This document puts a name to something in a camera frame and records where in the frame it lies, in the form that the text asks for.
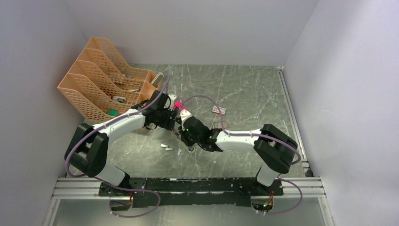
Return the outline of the pink plastic staple remover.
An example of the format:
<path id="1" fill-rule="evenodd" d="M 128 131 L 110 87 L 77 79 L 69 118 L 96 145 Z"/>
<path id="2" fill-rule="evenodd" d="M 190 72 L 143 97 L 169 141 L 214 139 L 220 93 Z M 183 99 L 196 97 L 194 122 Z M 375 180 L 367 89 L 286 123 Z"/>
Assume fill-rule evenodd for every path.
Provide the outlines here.
<path id="1" fill-rule="evenodd" d="M 186 107 L 182 106 L 182 101 L 181 101 L 181 100 L 176 101 L 176 102 L 174 103 L 174 108 L 175 108 L 175 109 L 180 109 L 180 110 L 187 110 Z"/>

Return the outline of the brown cardboard staple tray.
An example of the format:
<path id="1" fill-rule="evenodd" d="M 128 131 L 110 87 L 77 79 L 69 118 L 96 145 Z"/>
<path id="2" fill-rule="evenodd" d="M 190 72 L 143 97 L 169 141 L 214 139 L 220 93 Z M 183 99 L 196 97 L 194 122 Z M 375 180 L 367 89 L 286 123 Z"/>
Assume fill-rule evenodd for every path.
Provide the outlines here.
<path id="1" fill-rule="evenodd" d="M 227 128 L 228 127 L 228 122 L 227 121 L 215 121 L 212 123 L 212 128 L 213 129 L 222 129 L 222 128 Z"/>

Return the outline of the red white staple box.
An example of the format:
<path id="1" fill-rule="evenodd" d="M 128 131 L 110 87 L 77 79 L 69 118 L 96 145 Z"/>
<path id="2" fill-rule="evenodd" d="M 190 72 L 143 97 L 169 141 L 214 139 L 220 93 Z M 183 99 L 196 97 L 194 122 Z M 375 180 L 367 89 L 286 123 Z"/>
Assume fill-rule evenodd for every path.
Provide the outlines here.
<path id="1" fill-rule="evenodd" d="M 218 106 L 215 105 L 215 106 L 213 106 L 213 108 L 212 108 L 212 113 L 225 116 L 226 109 L 225 109 L 225 108 L 222 108 L 222 107 L 218 107 Z"/>

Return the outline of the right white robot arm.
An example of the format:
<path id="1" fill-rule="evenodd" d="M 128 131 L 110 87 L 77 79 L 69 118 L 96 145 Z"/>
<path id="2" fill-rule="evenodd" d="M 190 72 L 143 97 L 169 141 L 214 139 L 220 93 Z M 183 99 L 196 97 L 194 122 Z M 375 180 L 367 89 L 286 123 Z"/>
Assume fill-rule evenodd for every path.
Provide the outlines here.
<path id="1" fill-rule="evenodd" d="M 181 122 L 178 133 L 186 146 L 197 144 L 208 152 L 255 151 L 264 162 L 254 182 L 260 195 L 271 190 L 279 175 L 289 172 L 298 153 L 297 142 L 272 124 L 251 131 L 223 131 L 210 129 L 192 116 Z"/>

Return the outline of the beige black stapler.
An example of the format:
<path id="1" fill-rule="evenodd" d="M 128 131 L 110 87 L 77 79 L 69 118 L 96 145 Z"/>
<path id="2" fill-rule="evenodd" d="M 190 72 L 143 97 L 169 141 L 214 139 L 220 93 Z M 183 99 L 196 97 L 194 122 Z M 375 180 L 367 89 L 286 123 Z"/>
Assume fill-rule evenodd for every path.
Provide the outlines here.
<path id="1" fill-rule="evenodd" d="M 193 145 L 187 145 L 187 144 L 184 142 L 183 137 L 182 137 L 182 135 L 181 135 L 179 132 L 173 130 L 173 131 L 171 131 L 171 134 L 172 134 L 172 136 L 178 141 L 178 143 L 179 143 L 180 145 L 183 146 L 183 148 L 184 148 L 188 153 L 194 153 L 194 152 L 197 150 Z"/>

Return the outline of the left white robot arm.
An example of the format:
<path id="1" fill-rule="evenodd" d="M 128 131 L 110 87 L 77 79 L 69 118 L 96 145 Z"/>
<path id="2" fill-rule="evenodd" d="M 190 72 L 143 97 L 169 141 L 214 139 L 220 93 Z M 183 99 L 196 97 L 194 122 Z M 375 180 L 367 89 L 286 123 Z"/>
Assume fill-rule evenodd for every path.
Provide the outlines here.
<path id="1" fill-rule="evenodd" d="M 130 190 L 128 173 L 109 163 L 108 149 L 117 139 L 138 129 L 163 128 L 173 130 L 177 118 L 176 95 L 155 91 L 125 113 L 93 126 L 79 125 L 65 153 L 66 165 L 72 165 L 85 176 L 111 184 L 119 196 Z"/>

